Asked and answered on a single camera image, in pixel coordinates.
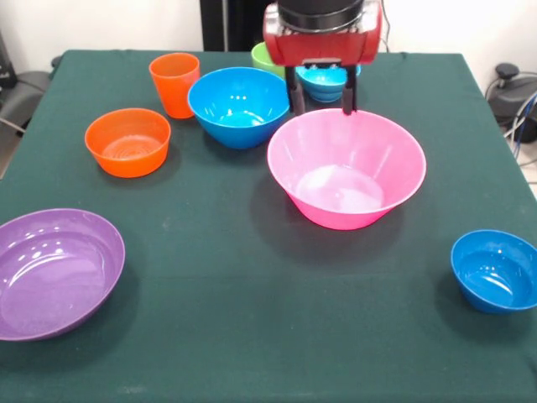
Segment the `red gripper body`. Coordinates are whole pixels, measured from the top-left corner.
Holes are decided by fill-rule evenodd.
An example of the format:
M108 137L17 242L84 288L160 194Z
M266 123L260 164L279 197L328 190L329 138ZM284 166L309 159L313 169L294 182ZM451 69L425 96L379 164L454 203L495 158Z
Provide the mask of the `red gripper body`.
M271 3L263 16L263 40L275 65L361 65L373 62L378 53L383 24L380 3L362 3L349 24L328 30L299 29L285 22L286 13Z

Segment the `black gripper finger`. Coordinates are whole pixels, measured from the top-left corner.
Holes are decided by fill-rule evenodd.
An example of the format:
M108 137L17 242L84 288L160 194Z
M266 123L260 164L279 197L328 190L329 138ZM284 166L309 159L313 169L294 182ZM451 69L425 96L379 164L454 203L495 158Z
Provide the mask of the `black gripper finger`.
M289 110L299 116L305 112L305 99L303 95L302 85L297 78L295 68L286 66L284 68L286 89L289 98Z
M357 110L357 71L358 65L350 65L345 67L347 80L342 91L342 110L346 115L351 115Z

